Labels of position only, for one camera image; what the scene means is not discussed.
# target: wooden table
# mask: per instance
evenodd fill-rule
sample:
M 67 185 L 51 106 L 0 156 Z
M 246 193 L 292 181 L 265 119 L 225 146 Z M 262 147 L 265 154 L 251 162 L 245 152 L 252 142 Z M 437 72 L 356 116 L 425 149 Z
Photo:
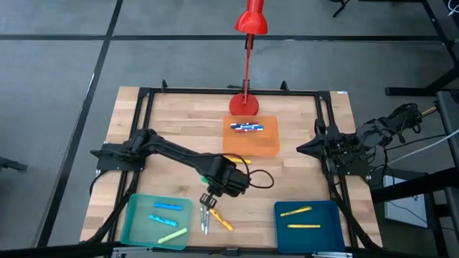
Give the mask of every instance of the wooden table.
M 122 143 L 128 139 L 136 106 L 138 87 L 121 87 L 113 109 L 106 140 Z M 197 152 L 221 153 L 222 119 L 229 114 L 231 95 L 162 94 L 154 95 L 150 128 L 174 143 Z M 211 217 L 209 235 L 201 232 L 199 197 L 206 192 L 197 172 L 190 167 L 160 155 L 147 158 L 141 172 L 137 192 L 159 196 L 191 199 L 194 204 L 191 218 L 189 246 L 198 247 L 264 247 L 276 248 L 273 207 L 276 201 L 328 200 L 328 186 L 315 158 L 298 153 L 296 147 L 314 137 L 317 118 L 313 97 L 257 96 L 259 115 L 276 115 L 279 122 L 280 152 L 274 158 L 247 157 L 252 160 L 250 170 L 265 169 L 275 185 L 266 189 L 248 188 L 244 195 L 218 198 L 216 209 L 235 228 L 227 231 Z M 336 124 L 343 133 L 355 132 L 354 118 L 348 95 L 331 92 Z M 139 127 L 143 124 L 146 101 Z M 90 238 L 110 214 L 120 178 L 119 171 L 109 171 L 94 185 L 81 240 Z M 269 184 L 263 173 L 253 175 L 254 184 Z M 354 216 L 365 232 L 382 245 L 374 207 L 367 184 L 358 176 L 347 176 L 349 198 Z M 115 239 L 123 227 L 124 213 L 120 215 Z M 341 214 L 341 228 L 347 246 L 349 234 Z

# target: teal tray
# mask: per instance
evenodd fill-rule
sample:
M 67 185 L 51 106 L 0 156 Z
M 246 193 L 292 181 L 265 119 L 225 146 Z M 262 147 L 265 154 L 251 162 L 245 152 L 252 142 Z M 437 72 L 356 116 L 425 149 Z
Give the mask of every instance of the teal tray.
M 183 209 L 181 211 L 174 211 L 155 208 L 153 207 L 155 202 L 180 205 Z M 183 250 L 188 243 L 192 209 L 193 204 L 189 199 L 135 193 L 129 199 L 120 242 L 136 246 Z M 176 221 L 179 225 L 174 227 L 150 220 L 148 217 L 150 214 Z M 188 229 L 186 234 L 178 236 L 164 244 L 158 244 L 160 238 L 185 227 Z

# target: translucent orange tray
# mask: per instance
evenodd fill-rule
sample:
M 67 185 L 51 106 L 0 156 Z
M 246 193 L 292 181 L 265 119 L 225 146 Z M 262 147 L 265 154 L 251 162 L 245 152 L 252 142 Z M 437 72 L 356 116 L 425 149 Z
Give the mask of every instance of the translucent orange tray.
M 236 133 L 232 123 L 257 122 L 263 125 L 263 131 Z M 278 154 L 279 130 L 278 119 L 274 115 L 233 116 L 223 118 L 223 151 L 241 156 L 268 156 Z

